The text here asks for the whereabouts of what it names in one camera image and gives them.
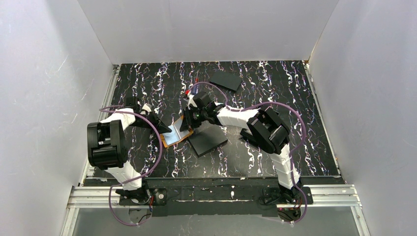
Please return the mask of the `orange leather card holder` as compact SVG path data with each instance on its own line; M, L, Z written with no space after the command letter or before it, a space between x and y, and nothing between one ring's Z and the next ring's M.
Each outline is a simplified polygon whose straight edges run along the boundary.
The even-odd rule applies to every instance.
M163 133L160 135L162 144L165 148L178 144L193 134L193 130L180 131L182 121L183 116L181 116L178 120L174 121L172 125L169 126L171 132Z

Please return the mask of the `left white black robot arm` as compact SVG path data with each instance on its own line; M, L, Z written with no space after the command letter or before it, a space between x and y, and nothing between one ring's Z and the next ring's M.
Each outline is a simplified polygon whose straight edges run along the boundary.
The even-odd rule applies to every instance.
M167 126L156 115L151 105L140 104L137 97L128 97L123 105L101 109L109 116L87 126L88 160L93 167L110 173L125 191L143 187L143 175L128 160L125 130L129 127L152 130L159 146L170 147L193 134L192 130L180 131L182 119Z

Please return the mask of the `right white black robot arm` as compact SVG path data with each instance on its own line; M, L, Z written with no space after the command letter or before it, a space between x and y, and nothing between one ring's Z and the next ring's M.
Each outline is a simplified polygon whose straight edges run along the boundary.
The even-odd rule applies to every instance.
M239 127L245 139L269 154L279 185L289 190L300 190L300 175L290 156L290 129L270 103L261 103L247 109L231 108L215 102L203 91L197 94L186 91L184 100L187 106L182 110L180 131L194 130L204 121L219 126Z

